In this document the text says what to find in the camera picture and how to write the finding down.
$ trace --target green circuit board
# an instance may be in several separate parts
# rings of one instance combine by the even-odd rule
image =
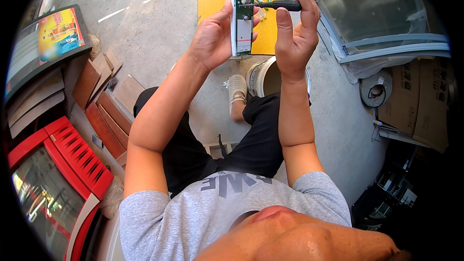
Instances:
[[[249,55],[253,37],[253,6],[240,6],[254,3],[254,0],[235,0],[235,38],[237,41],[237,56]]]

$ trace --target white slipper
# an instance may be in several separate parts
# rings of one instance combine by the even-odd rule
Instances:
[[[239,74],[235,74],[229,78],[227,81],[227,86],[229,89],[229,116],[232,112],[232,103],[238,100],[243,101],[245,104],[247,103],[247,81],[244,77]],[[242,95],[235,95],[236,92],[242,92]]]

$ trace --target red display cabinet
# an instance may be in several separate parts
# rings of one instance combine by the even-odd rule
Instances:
[[[57,260],[79,260],[113,175],[66,117],[8,155],[25,218]]]

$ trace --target screwdriver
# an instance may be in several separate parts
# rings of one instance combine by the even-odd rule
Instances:
[[[277,9],[279,7],[284,7],[288,11],[301,11],[301,4],[295,0],[274,0],[270,2],[260,2],[260,3],[250,3],[250,4],[240,4],[242,6],[258,6],[261,8],[270,7],[273,9]]]

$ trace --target black screwdriver handle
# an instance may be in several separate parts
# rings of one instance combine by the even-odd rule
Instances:
[[[295,0],[274,0],[270,2],[261,2],[258,3],[259,7],[270,7],[277,9],[279,7],[284,7],[288,11],[301,11],[301,4]]]

